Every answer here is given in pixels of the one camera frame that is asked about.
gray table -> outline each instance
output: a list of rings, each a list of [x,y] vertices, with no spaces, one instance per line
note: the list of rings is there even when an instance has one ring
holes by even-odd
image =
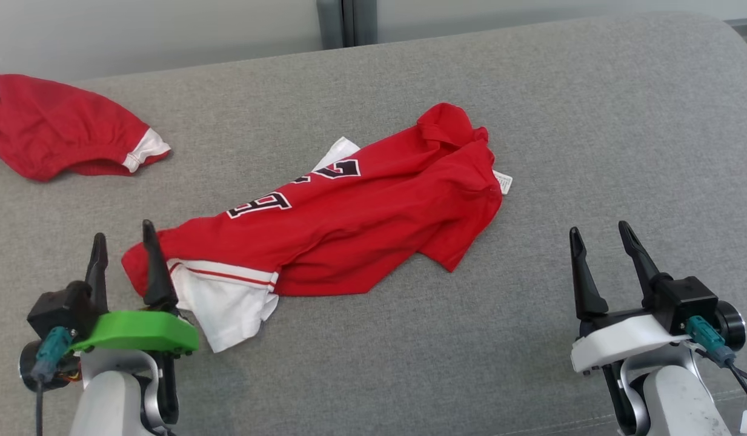
[[[304,174],[339,136],[369,144],[448,101],[514,177],[453,274],[416,255],[366,295],[284,298],[254,339],[178,362],[179,434],[609,435],[601,376],[573,373],[568,229],[612,309],[639,287],[616,225],[662,269],[747,319],[747,46],[715,19],[583,19],[78,84],[149,122],[174,155],[135,177],[28,182],[0,162],[0,434],[32,434],[16,358],[40,292],[110,244],[110,307],[138,296],[119,255]],[[747,370],[747,346],[738,360]],[[703,367],[736,430],[747,401]],[[79,388],[50,392],[65,434]]]

teal connector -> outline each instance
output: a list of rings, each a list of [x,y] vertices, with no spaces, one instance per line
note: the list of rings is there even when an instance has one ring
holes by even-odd
[[[69,350],[69,345],[71,345],[71,334],[62,326],[53,328],[36,353],[36,363],[33,365],[32,377],[40,383],[47,383],[52,380],[58,362]]]
[[[686,333],[694,341],[705,347],[706,352],[719,367],[725,368],[726,362],[733,362],[737,357],[731,348],[726,346],[726,340],[715,331],[713,326],[703,317],[696,315],[686,322]]]

